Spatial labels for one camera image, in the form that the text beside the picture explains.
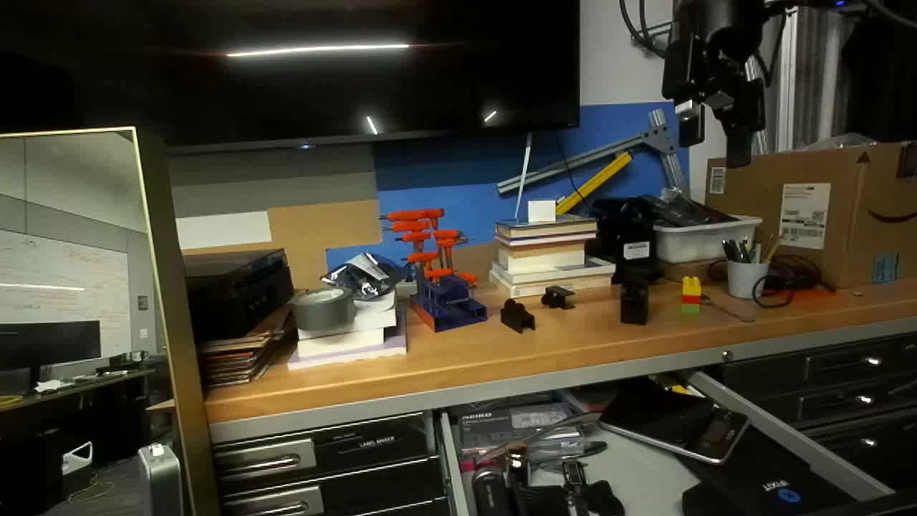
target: small black object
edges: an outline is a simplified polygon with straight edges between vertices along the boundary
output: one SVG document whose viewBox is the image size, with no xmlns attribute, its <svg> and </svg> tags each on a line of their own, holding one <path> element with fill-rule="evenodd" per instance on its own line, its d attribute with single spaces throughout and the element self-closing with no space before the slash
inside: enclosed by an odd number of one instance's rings
<svg viewBox="0 0 917 516">
<path fill-rule="evenodd" d="M 525 449 L 509 449 L 504 459 L 504 470 L 508 470 L 508 485 L 509 486 L 528 486 L 528 455 Z"/>
<path fill-rule="evenodd" d="M 514 298 L 504 301 L 499 320 L 504 320 L 515 331 L 525 331 L 528 327 L 537 330 L 537 314 L 529 314 L 525 303 L 515 303 Z"/>
<path fill-rule="evenodd" d="M 514 516 L 508 477 L 499 470 L 479 470 L 473 492 L 479 516 Z"/>
<path fill-rule="evenodd" d="M 600 516 L 624 516 L 624 503 L 612 495 L 607 480 L 595 480 L 584 489 L 584 503 Z"/>
<path fill-rule="evenodd" d="M 558 516 L 567 509 L 567 489 L 549 486 L 514 486 L 518 516 Z"/>
<path fill-rule="evenodd" d="M 591 508 L 588 508 L 588 499 L 584 499 L 588 480 L 584 480 L 581 460 L 561 459 L 561 475 L 564 475 L 564 489 L 567 489 L 567 500 L 569 500 L 574 513 L 577 516 L 591 516 Z"/>
<path fill-rule="evenodd" d="M 600 222 L 591 255 L 612 261 L 618 268 L 655 264 L 653 222 L 655 207 L 647 198 L 595 198 L 591 214 Z"/>
<path fill-rule="evenodd" d="M 569 288 L 549 284 L 549 285 L 545 288 L 545 294 L 541 294 L 541 303 L 545 303 L 545 305 L 569 308 L 569 305 L 574 305 L 569 298 L 574 298 Z"/>
<path fill-rule="evenodd" d="M 647 323 L 651 285 L 644 281 L 624 281 L 623 285 L 623 323 Z"/>
</svg>

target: monitor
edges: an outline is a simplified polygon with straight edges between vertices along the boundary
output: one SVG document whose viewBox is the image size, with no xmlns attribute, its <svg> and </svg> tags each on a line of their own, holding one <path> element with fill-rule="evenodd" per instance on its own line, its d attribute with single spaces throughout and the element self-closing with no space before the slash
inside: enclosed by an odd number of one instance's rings
<svg viewBox="0 0 917 516">
<path fill-rule="evenodd" d="M 28 387 L 41 367 L 100 356 L 98 320 L 0 323 L 0 369 L 28 369 Z"/>
<path fill-rule="evenodd" d="M 580 0 L 28 0 L 0 12 L 0 68 L 0 129 L 177 149 L 569 129 Z"/>
</svg>

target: tape roll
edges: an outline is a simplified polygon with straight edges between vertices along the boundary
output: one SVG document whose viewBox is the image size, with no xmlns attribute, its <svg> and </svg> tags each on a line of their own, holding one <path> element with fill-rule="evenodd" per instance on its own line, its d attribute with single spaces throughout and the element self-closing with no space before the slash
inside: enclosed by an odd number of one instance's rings
<svg viewBox="0 0 917 516">
<path fill-rule="evenodd" d="M 352 323 L 355 303 L 347 288 L 317 288 L 293 301 L 294 327 L 307 336 L 327 336 Z"/>
</svg>

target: white box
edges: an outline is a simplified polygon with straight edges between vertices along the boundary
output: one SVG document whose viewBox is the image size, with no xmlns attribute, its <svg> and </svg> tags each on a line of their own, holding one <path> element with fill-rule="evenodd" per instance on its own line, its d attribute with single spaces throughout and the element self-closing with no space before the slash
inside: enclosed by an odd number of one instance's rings
<svg viewBox="0 0 917 516">
<path fill-rule="evenodd" d="M 763 218 L 736 214 L 736 221 L 724 221 L 724 222 L 653 227 L 655 258 L 667 264 L 721 258 L 724 241 L 754 241 L 754 230 L 760 222 Z"/>
</svg>

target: cup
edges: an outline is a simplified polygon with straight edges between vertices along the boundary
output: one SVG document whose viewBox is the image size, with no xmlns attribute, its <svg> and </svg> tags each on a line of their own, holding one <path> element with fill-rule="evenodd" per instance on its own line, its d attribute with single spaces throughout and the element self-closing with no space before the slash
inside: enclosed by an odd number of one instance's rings
<svg viewBox="0 0 917 516">
<path fill-rule="evenodd" d="M 766 285 L 766 275 L 767 275 L 767 261 L 760 264 L 749 264 L 749 261 L 727 261 L 724 264 L 724 288 L 727 294 L 734 298 L 754 298 L 754 288 L 763 288 Z"/>
</svg>

